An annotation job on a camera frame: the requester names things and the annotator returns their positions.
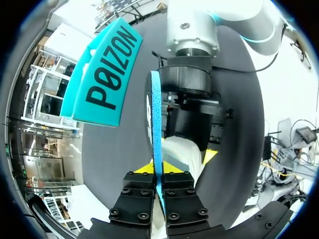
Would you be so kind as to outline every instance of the cable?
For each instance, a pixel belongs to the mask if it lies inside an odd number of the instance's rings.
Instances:
[[[277,163],[279,163],[280,164],[280,162],[276,159],[276,158],[274,158],[273,156],[270,156],[273,160],[275,160]]]
[[[290,128],[290,135],[289,135],[289,137],[290,137],[290,144],[291,144],[291,148],[292,148],[292,150],[294,151],[294,145],[296,144],[296,143],[298,143],[298,142],[295,142],[294,144],[293,144],[293,139],[292,139],[292,132],[293,132],[293,128],[294,128],[294,126],[296,125],[296,123],[298,123],[298,122],[300,122],[300,121],[305,121],[305,122],[308,122],[308,123],[310,123],[313,127],[315,127],[315,129],[316,129],[316,126],[312,123],[312,122],[310,122],[309,120],[307,120],[307,119],[299,119],[299,120],[297,120],[297,121],[295,121],[294,123],[293,123],[293,126],[291,126],[291,128]]]
[[[275,168],[273,168],[272,166],[270,166],[270,165],[267,164],[267,163],[262,162],[261,164],[264,165],[264,166],[266,166],[266,167],[269,167],[271,170],[274,170],[274,173],[278,173],[278,174],[281,175],[281,176],[285,176],[285,177],[292,176],[292,175],[297,176],[295,173],[284,174],[284,173],[282,173],[282,172],[279,172],[279,171],[277,171]]]
[[[285,31],[286,31],[286,28],[287,28],[287,24],[284,24],[284,27],[283,27],[283,30],[282,30],[282,33],[281,33],[281,42],[283,40],[283,37],[284,37],[284,34],[285,34]],[[155,51],[152,51],[152,54],[154,56],[156,56],[158,59],[159,59],[159,69],[161,69],[163,66],[164,66],[164,63],[163,63],[163,60],[167,60],[166,57],[162,57],[160,56],[157,52]],[[258,70],[254,70],[254,71],[241,71],[241,70],[235,70],[235,69],[228,69],[228,68],[224,68],[224,67],[219,67],[219,66],[212,66],[212,68],[217,68],[217,69],[221,69],[221,70],[227,70],[227,71],[234,71],[234,72],[239,72],[239,73],[257,73],[257,72],[261,72],[261,71],[264,71],[266,69],[268,69],[270,66],[272,66],[272,64],[275,62],[275,60],[277,59],[277,56],[279,54],[279,50],[278,52],[276,53],[274,59],[265,67],[261,68],[261,69],[258,69]]]
[[[167,60],[167,58],[162,57],[162,56],[159,55],[156,51],[152,51],[152,55],[153,55],[153,56],[156,56],[156,57],[159,59],[159,68],[160,68],[160,67],[163,67],[163,66],[164,66],[163,59],[164,59],[164,60]]]
[[[274,169],[274,168],[271,167],[270,169],[271,169],[270,175],[274,178],[274,172],[273,172],[273,169]]]
[[[283,36],[285,34],[286,28],[287,28],[287,24],[284,24],[284,27],[283,27],[283,30],[281,33],[281,41],[283,40]],[[228,69],[228,68],[219,67],[219,66],[212,66],[212,67],[217,68],[217,69],[221,69],[221,70],[234,71],[234,72],[239,72],[239,73],[257,73],[257,72],[264,71],[264,70],[268,69],[269,67],[271,67],[272,64],[275,62],[275,60],[277,59],[278,53],[279,53],[279,51],[276,53],[274,59],[267,66],[265,66],[261,69],[258,69],[258,70],[254,70],[254,71],[241,71],[241,70]]]
[[[273,142],[273,141],[271,141],[271,143],[274,143],[274,144],[276,144],[276,145],[278,145],[278,146],[281,146],[280,144],[278,144],[278,143],[276,143],[276,142]]]
[[[294,199],[304,199],[304,200],[306,200],[307,196],[306,195],[294,195],[294,196],[291,196],[290,198],[288,198],[286,200],[283,200],[282,204],[286,204],[287,202],[290,202],[290,201],[292,201]]]
[[[194,68],[194,69],[197,69],[197,70],[204,71],[204,72],[206,72],[208,75],[210,75],[210,76],[211,76],[211,72],[208,72],[208,71],[205,71],[205,70],[203,70],[203,69],[200,69],[199,67],[196,67],[196,66],[190,66],[190,65],[171,65],[171,66],[162,66],[162,67],[159,67],[159,68],[157,69],[157,71],[158,71],[158,70],[160,70],[160,69],[163,69],[163,68],[171,68],[171,67],[189,67],[189,68]]]
[[[316,172],[316,171],[314,171],[314,170],[308,168],[307,166],[304,166],[303,164],[300,164],[299,162],[296,162],[296,161],[294,161],[294,162],[295,162],[296,164],[302,165],[303,167],[306,167],[306,168],[309,169],[310,171]],[[261,164],[263,164],[263,165],[265,164],[264,166],[269,167],[269,168],[272,168],[273,170],[275,170],[272,166],[270,166],[270,165],[267,164],[267,163],[262,162]],[[293,174],[283,174],[283,173],[281,173],[280,171],[277,171],[277,172],[278,172],[278,174],[280,174],[280,175],[282,175],[282,176],[290,176],[290,175],[298,176],[297,174],[301,174],[301,175],[306,175],[306,176],[313,177],[313,178],[316,177],[316,176],[313,176],[313,175],[310,175],[310,174],[297,172],[296,170],[293,170],[293,171],[292,171]]]

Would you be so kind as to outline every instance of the white wall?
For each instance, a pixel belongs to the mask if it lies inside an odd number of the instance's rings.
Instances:
[[[265,130],[277,131],[279,121],[291,118],[292,123],[298,119],[316,123],[316,103],[318,76],[308,67],[305,60],[301,62],[301,52],[286,36],[274,64],[267,70],[258,72],[262,90],[265,112]],[[267,66],[274,56],[263,56],[247,46],[255,68]]]

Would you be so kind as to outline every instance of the bolt head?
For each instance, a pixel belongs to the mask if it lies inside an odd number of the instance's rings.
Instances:
[[[267,229],[271,229],[271,228],[274,227],[274,224],[272,224],[271,222],[267,222],[267,223],[265,224],[265,227],[266,227]]]
[[[179,27],[182,29],[182,30],[185,30],[185,29],[188,29],[189,28],[189,23],[188,22],[185,22],[185,23],[182,23]]]
[[[206,216],[208,213],[208,210],[206,208],[202,208],[198,210],[198,214],[200,214],[201,216]]]
[[[177,220],[179,219],[179,214],[178,213],[171,213],[169,216],[168,216],[168,219],[174,221],[174,220]]]
[[[261,220],[261,219],[264,218],[264,216],[261,213],[256,214],[255,217],[256,217],[257,220]]]

